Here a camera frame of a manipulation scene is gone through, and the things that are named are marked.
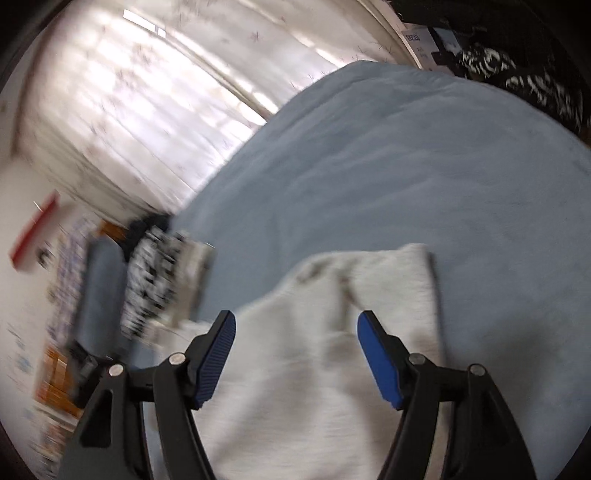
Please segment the light grey zip hoodie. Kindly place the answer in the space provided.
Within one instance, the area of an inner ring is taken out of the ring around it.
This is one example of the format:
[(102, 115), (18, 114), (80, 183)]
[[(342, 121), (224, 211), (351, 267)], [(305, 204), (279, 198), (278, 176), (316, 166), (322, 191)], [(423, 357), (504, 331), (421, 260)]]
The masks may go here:
[(219, 479), (375, 479), (401, 415), (356, 336), (373, 311), (408, 350), (440, 362), (427, 248), (312, 256), (236, 312), (211, 400), (194, 415)]

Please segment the black white clothes pile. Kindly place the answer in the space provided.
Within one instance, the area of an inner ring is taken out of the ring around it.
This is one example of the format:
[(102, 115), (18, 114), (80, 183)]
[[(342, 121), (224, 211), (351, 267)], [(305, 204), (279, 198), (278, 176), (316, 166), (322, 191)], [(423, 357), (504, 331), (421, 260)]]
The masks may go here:
[(529, 103), (590, 143), (590, 82), (555, 52), (498, 49), (472, 39), (447, 47), (444, 56), (455, 75), (485, 83)]

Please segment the cream satin folded garment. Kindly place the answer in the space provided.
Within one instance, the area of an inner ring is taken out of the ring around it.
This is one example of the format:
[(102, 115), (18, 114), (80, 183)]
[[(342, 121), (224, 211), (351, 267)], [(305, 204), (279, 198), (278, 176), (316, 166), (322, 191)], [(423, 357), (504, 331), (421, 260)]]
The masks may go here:
[(192, 308), (198, 305), (213, 257), (211, 244), (185, 240), (175, 264), (174, 298), (160, 317), (166, 327), (176, 328), (181, 321), (190, 318)]

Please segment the black white graffiti garment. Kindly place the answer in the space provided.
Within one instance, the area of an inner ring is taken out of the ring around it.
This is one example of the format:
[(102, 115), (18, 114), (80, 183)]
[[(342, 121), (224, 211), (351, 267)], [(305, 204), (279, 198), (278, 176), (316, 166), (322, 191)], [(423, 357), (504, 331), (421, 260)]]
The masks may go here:
[(120, 323), (125, 338), (140, 338), (148, 323), (160, 317), (176, 299), (180, 259), (188, 247), (185, 235), (169, 235), (157, 226), (139, 241), (127, 269)]

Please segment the blue pillow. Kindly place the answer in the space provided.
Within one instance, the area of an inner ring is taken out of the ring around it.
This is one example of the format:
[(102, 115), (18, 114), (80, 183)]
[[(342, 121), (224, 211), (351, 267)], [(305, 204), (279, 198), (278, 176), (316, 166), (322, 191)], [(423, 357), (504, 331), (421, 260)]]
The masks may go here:
[(119, 336), (127, 263), (119, 245), (106, 236), (91, 242), (72, 338), (87, 353), (107, 357)]

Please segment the black garment near headboard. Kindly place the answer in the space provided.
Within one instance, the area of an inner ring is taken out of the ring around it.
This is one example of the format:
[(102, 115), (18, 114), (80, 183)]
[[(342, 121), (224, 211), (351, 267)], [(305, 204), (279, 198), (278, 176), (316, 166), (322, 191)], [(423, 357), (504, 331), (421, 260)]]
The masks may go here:
[(153, 227), (157, 227), (159, 230), (167, 232), (170, 218), (171, 215), (168, 213), (158, 213), (133, 220), (127, 228), (125, 237), (126, 243), (128, 245), (136, 245)]

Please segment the purple white folded blanket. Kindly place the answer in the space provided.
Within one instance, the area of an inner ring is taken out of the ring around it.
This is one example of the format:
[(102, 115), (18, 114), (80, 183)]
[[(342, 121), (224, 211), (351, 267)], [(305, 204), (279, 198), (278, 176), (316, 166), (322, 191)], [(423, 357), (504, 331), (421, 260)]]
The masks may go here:
[(53, 314), (47, 322), (49, 341), (58, 347), (68, 342), (82, 296), (88, 251), (98, 235), (98, 222), (82, 217), (58, 237), (54, 279), (48, 289)]

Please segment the blue fleece bed blanket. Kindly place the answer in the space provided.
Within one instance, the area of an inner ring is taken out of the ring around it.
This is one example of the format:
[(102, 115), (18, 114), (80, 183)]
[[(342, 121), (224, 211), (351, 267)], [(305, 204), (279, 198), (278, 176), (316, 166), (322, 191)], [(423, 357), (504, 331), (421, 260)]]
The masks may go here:
[(190, 318), (263, 298), (315, 255), (424, 245), (437, 364), (482, 364), (553, 479), (590, 425), (590, 151), (502, 90), (349, 64), (295, 96), (170, 224), (214, 246)]

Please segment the white floral curtain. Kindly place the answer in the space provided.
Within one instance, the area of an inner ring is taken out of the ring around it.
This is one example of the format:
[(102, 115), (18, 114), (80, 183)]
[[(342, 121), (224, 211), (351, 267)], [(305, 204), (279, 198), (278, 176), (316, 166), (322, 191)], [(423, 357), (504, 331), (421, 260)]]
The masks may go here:
[(114, 222), (175, 212), (308, 85), (414, 64), (402, 33), (383, 1), (75, 1), (43, 36), (14, 149)]

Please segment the white cardboard box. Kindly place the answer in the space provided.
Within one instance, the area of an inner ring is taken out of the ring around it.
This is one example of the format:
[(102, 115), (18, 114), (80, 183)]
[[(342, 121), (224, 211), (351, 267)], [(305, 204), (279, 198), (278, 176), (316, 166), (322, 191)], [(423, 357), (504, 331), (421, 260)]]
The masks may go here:
[(427, 71), (442, 70), (442, 66), (438, 65), (434, 58), (439, 49), (427, 27), (404, 30), (402, 37), (420, 69)]

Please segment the red wall shelf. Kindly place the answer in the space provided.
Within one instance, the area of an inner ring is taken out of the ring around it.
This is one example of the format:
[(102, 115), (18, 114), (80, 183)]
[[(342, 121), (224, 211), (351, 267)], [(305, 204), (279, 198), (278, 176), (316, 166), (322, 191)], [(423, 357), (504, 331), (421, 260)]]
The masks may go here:
[(35, 213), (23, 227), (9, 252), (10, 262), (16, 271), (22, 267), (27, 252), (30, 250), (39, 232), (57, 211), (59, 200), (60, 194), (54, 190), (42, 204), (36, 205)]

